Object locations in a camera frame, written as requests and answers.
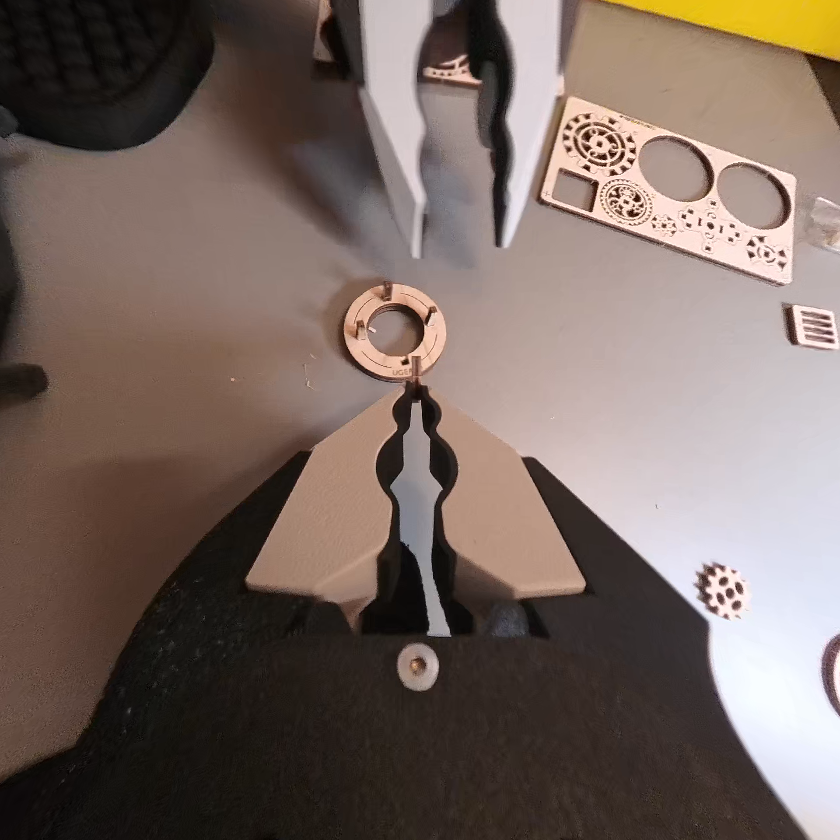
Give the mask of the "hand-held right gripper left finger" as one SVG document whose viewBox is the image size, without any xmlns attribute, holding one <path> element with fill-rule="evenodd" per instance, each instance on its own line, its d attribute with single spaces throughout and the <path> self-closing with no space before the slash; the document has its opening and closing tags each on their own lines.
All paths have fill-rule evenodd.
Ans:
<svg viewBox="0 0 840 840">
<path fill-rule="evenodd" d="M 335 604 L 352 629 L 380 591 L 393 502 L 377 472 L 398 432 L 395 388 L 316 444 L 245 577 L 253 592 Z"/>
</svg>

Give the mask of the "small wooden gear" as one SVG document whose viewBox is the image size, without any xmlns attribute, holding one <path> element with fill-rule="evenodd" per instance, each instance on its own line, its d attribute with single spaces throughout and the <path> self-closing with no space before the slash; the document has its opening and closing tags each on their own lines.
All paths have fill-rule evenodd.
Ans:
<svg viewBox="0 0 840 840">
<path fill-rule="evenodd" d="M 698 599 L 710 613 L 727 621 L 742 619 L 751 608 L 749 584 L 740 572 L 714 562 L 696 573 Z"/>
</svg>

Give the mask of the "clear plastic bag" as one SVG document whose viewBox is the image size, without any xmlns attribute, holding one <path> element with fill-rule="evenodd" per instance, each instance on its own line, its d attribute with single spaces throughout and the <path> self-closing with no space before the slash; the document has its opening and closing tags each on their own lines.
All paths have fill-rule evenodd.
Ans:
<svg viewBox="0 0 840 840">
<path fill-rule="evenodd" d="M 804 194 L 797 209 L 800 240 L 839 255 L 839 205 L 823 196 Z"/>
</svg>

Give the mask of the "small wooden gear board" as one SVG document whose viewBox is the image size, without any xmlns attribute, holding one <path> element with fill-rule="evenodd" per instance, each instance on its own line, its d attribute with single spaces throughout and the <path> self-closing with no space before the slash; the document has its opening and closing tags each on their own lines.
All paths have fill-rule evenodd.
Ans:
<svg viewBox="0 0 840 840">
<path fill-rule="evenodd" d="M 445 14 L 436 15 L 423 44 L 418 79 L 459 87 L 480 86 L 469 70 L 467 15 L 463 2 L 453 2 Z M 312 74 L 318 79 L 348 81 L 350 60 L 343 46 L 330 1 L 318 2 L 311 51 Z"/>
</svg>

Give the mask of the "small slotted wooden frame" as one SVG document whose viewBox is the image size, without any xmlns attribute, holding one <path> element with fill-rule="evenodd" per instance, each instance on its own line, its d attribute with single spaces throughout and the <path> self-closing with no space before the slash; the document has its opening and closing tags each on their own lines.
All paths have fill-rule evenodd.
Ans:
<svg viewBox="0 0 840 840">
<path fill-rule="evenodd" d="M 828 309 L 791 304 L 785 309 L 790 341 L 811 350 L 839 350 L 835 313 Z"/>
</svg>

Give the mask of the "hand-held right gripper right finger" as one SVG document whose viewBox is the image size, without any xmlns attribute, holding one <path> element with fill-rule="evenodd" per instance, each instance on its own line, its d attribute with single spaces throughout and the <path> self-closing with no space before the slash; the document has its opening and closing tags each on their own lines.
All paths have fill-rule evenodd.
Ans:
<svg viewBox="0 0 840 840">
<path fill-rule="evenodd" d="M 585 577 L 520 454 L 430 388 L 418 400 L 439 485 L 431 563 L 449 626 L 483 623 L 503 604 L 582 594 Z"/>
</svg>

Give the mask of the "ornate wooden disc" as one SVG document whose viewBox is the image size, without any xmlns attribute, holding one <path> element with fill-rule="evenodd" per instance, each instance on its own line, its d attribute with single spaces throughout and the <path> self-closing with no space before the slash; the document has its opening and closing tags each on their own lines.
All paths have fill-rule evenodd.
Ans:
<svg viewBox="0 0 840 840">
<path fill-rule="evenodd" d="M 835 713 L 839 715 L 839 635 L 826 644 L 821 660 L 821 678 L 826 698 Z"/>
</svg>

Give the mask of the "wooden parts board round holes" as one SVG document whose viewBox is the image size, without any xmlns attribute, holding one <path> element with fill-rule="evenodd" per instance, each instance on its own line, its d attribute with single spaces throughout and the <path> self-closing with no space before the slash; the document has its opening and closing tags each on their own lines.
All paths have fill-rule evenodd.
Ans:
<svg viewBox="0 0 840 840">
<path fill-rule="evenodd" d="M 708 188 L 688 200 L 667 195 L 643 172 L 651 143 L 693 151 Z M 755 172 L 779 194 L 776 224 L 750 224 L 721 196 L 728 172 Z M 721 150 L 578 97 L 567 97 L 539 192 L 546 207 L 586 218 L 775 286 L 792 281 L 796 179 L 785 171 Z"/>
</svg>

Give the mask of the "yellow plastic bin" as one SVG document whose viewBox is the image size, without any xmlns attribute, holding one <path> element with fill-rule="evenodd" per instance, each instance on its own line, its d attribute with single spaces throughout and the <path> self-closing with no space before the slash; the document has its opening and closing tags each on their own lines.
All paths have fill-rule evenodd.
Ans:
<svg viewBox="0 0 840 840">
<path fill-rule="evenodd" d="M 615 1 L 614 4 L 839 61 L 838 1 Z"/>
</svg>

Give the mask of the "wooden ring base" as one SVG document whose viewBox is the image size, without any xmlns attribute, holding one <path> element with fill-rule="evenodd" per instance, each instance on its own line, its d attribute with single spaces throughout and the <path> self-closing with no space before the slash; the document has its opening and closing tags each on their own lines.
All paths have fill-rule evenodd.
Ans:
<svg viewBox="0 0 840 840">
<path fill-rule="evenodd" d="M 435 367 L 445 349 L 447 326 L 443 311 L 426 293 L 400 283 L 393 282 L 393 299 L 383 301 L 382 284 L 383 282 L 367 289 L 349 305 L 343 319 L 346 349 L 362 370 L 384 382 L 407 382 L 411 370 L 411 356 L 419 354 L 423 359 L 423 378 Z M 434 325 L 427 326 L 427 310 L 433 305 L 438 309 L 437 318 Z M 380 314 L 398 310 L 410 312 L 420 320 L 423 337 L 417 347 L 409 353 L 387 354 L 373 344 L 371 324 Z M 358 341 L 354 337 L 354 324 L 357 319 L 363 319 L 366 323 L 366 341 Z"/>
</svg>

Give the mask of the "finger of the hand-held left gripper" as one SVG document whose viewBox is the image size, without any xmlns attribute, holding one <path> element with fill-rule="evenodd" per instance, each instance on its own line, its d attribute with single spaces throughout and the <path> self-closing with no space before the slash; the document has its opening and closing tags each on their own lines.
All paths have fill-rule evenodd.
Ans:
<svg viewBox="0 0 840 840">
<path fill-rule="evenodd" d="M 528 202 L 563 81 L 562 1 L 469 2 L 469 69 L 481 82 L 495 241 L 507 248 Z"/>
<path fill-rule="evenodd" d="M 422 256 L 427 194 L 421 151 L 427 124 L 418 64 L 434 21 L 432 1 L 331 2 L 395 223 Z"/>
</svg>

